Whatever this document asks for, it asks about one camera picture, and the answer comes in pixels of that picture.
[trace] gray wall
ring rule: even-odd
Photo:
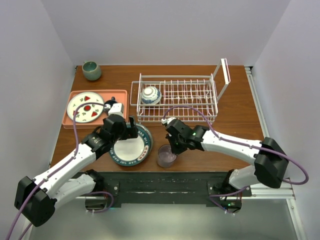
[[[0,22],[0,239],[4,239],[17,213],[18,181],[49,165],[74,66],[39,0],[1,1]],[[15,233],[21,230],[20,222]]]
[[[76,65],[253,65],[289,1],[42,0]]]
[[[294,192],[310,240],[319,239],[320,2],[291,0],[254,65],[253,75],[270,135],[310,174]],[[291,166],[295,181],[303,174]]]

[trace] tray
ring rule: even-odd
[[[115,100],[118,103],[122,103],[124,105],[124,119],[128,121],[128,115],[129,115],[129,98],[128,98],[128,92],[126,90],[81,90],[81,91],[72,91],[69,95],[68,103],[69,101],[77,94],[83,93],[83,92],[94,92],[99,94],[104,101],[110,100],[111,97],[115,97]],[[70,119],[67,115],[67,106],[65,107],[63,119],[62,119],[62,125],[65,129],[73,129],[73,121]],[[105,113],[102,113],[96,120],[88,123],[76,123],[77,129],[94,129],[98,126],[103,125],[103,119],[106,118],[107,115]]]

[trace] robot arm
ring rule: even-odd
[[[250,166],[242,169],[233,169],[221,189],[242,189],[243,187],[262,183],[270,188],[280,188],[285,175],[288,160],[269,152],[245,145],[257,146],[283,153],[277,142],[269,137],[263,141],[248,140],[218,133],[219,138],[206,126],[195,126],[191,129],[176,118],[164,119],[162,124],[168,132],[168,139],[173,154],[181,154],[187,149],[219,152],[241,159]]]
[[[134,118],[129,118],[130,127],[127,127],[122,110],[122,103],[113,104],[108,111],[109,117],[103,119],[103,126],[97,127],[88,134],[68,156],[33,179],[25,176],[19,181],[14,206],[20,210],[31,191],[45,180],[22,210],[22,214],[35,227],[48,221],[55,209],[68,201],[88,194],[93,189],[101,190],[98,188],[103,187],[103,178],[93,170],[87,171],[77,179],[69,180],[85,166],[109,152],[118,140],[138,137]],[[48,178],[48,175],[58,169],[58,172]]]

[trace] gray floor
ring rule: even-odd
[[[243,201],[231,216],[217,207],[123,204],[109,212],[86,212],[84,199],[57,210],[32,240],[296,240],[286,200]]]

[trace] cup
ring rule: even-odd
[[[170,145],[162,145],[159,148],[157,163],[160,167],[169,168],[174,164],[176,159],[177,155],[172,153]]]
[[[82,72],[89,81],[95,81],[101,77],[101,68],[94,61],[85,61],[82,65]]]

